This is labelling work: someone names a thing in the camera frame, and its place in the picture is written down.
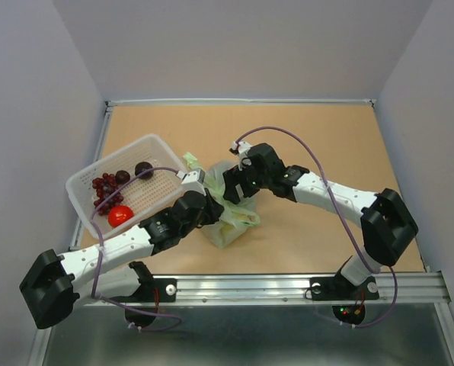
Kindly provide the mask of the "translucent green plastic bag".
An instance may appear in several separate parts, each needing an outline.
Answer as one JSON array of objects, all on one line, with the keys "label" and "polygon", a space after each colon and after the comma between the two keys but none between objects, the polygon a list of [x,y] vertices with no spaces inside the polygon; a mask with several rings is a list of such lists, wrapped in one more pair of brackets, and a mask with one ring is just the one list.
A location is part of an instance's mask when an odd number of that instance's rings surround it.
[{"label": "translucent green plastic bag", "polygon": [[199,229],[214,246],[223,249],[248,229],[260,223],[261,219],[256,212],[255,199],[242,198],[239,204],[233,204],[223,198],[225,183],[222,173],[234,167],[236,165],[234,162],[217,162],[205,170],[198,159],[189,152],[183,155],[183,160],[190,171],[201,168],[206,173],[204,188],[207,188],[213,198],[225,208],[217,223],[195,228]]}]

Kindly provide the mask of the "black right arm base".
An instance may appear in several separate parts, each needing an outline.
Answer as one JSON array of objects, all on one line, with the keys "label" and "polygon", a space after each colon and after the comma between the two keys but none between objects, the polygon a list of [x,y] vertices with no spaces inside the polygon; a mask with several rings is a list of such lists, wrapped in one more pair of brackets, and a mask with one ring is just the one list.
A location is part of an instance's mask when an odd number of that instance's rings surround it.
[{"label": "black right arm base", "polygon": [[372,276],[360,285],[353,285],[337,273],[310,278],[304,298],[313,301],[378,300],[379,292]]}]

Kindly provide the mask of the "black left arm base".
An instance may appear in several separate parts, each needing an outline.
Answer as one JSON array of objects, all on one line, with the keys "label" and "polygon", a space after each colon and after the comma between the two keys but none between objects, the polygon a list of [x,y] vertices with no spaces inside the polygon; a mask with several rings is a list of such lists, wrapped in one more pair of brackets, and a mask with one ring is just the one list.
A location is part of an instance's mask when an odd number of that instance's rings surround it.
[{"label": "black left arm base", "polygon": [[177,296],[177,279],[155,277],[144,262],[130,262],[125,270],[126,284],[107,297],[121,303],[173,303]]}]

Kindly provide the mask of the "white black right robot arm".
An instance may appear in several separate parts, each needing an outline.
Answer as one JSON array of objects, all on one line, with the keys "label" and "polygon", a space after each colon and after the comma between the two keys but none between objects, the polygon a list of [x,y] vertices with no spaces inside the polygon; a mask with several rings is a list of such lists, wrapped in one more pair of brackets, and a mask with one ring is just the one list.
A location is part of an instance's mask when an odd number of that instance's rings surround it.
[{"label": "white black right robot arm", "polygon": [[238,164],[223,174],[223,197],[233,204],[261,189],[298,204],[337,214],[342,223],[356,224],[363,246],[345,262],[334,278],[334,289],[352,297],[381,267],[392,267],[418,233],[418,226],[397,191],[360,191],[329,181],[299,165],[284,165],[272,146],[233,143]]}]

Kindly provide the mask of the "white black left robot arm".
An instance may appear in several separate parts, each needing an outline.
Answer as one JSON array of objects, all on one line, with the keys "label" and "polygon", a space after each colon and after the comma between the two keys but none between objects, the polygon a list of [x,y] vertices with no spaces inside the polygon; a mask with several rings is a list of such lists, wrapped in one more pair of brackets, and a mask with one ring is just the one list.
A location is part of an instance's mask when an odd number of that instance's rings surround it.
[{"label": "white black left robot arm", "polygon": [[53,249],[41,252],[19,285],[36,327],[47,329],[68,317],[86,301],[85,287],[97,283],[98,275],[176,246],[193,230],[219,222],[223,212],[208,191],[187,191],[103,244],[60,255]]}]

